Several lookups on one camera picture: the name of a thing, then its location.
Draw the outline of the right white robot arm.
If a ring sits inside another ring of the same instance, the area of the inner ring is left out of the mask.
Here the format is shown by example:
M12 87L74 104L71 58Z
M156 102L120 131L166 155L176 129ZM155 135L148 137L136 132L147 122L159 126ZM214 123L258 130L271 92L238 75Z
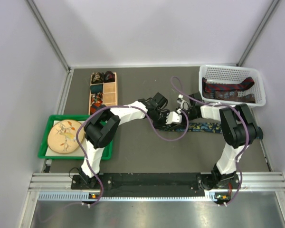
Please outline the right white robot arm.
M223 188L235 179L242 154L255 139L263 138L263 131L257 126L247 104L206 104L196 99L197 95L187 96L190 99L187 102L180 94L177 103L191 120L205 118L220 121L226 144L211 176L202 178L200 184L206 190Z

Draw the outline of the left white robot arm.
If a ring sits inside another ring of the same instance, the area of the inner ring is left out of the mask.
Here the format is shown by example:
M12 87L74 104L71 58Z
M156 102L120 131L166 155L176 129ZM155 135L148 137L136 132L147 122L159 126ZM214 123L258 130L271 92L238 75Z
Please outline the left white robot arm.
M100 105L84 126L86 138L85 160L79 171L79 180L86 188L98 184L100 160L104 148L113 140L118 127L133 120L149 118L155 129L171 125L175 112L165 109L168 100L157 93L148 99L139 99L124 106Z

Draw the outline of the blue floral tie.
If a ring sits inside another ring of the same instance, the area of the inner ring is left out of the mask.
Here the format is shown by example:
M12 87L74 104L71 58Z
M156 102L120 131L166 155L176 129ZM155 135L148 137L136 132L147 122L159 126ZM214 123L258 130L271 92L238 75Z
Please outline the blue floral tie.
M234 132L236 132L236 131L243 132L244 133L244 140L246 140L246 133L247 132L245 130L245 127L247 128L247 130L249 130L249 128L246 125L243 125L241 123L238 124L236 127L230 127L230 128L225 127L225 130L222 129L221 123L189 123L187 130L186 130L186 127L182 126L182 125L154 126L153 124L151 124L151 127L153 128L154 131L159 130L159 131L164 131L164 132L183 132L183 134L181 136L179 136L178 138L174 138L174 139L163 138L161 135L159 135L157 133L158 137L160 137L161 139L163 139L167 142L174 142L174 141L180 140L181 138L184 137L184 135L187 132L207 132L207 133L224 134L224 133L227 133L227 129L234 130Z

